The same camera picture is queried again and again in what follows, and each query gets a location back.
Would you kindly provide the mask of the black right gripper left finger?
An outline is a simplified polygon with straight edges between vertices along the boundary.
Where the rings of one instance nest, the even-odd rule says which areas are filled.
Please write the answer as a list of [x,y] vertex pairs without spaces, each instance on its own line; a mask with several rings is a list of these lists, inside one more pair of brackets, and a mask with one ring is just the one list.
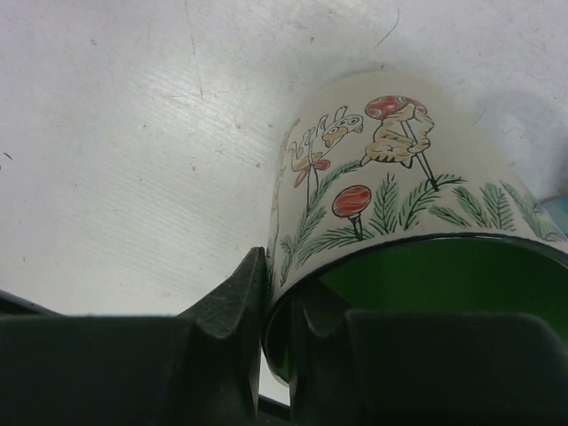
[[65,316],[1,297],[4,425],[251,425],[265,253],[174,316]]

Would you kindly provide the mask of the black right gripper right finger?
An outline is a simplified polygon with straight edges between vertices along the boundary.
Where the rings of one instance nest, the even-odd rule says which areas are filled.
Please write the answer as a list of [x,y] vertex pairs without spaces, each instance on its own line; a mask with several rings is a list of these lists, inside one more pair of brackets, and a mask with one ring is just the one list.
[[359,310],[316,285],[289,319],[296,425],[567,422],[567,349],[537,317]]

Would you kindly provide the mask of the cream mug green inside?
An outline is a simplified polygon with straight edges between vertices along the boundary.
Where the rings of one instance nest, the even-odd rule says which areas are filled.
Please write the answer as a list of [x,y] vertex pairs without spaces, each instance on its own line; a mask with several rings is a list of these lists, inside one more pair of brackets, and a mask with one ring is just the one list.
[[263,346],[287,383],[292,297],[356,309],[519,312],[567,335],[567,237],[439,86],[357,73],[315,91],[280,149]]

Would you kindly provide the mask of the blue butterfly mug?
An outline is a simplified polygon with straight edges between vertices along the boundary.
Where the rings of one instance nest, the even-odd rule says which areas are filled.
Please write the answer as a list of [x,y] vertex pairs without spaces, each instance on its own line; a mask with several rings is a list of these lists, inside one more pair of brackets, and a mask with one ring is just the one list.
[[563,191],[540,201],[540,205],[548,212],[557,226],[567,233],[568,227],[568,194]]

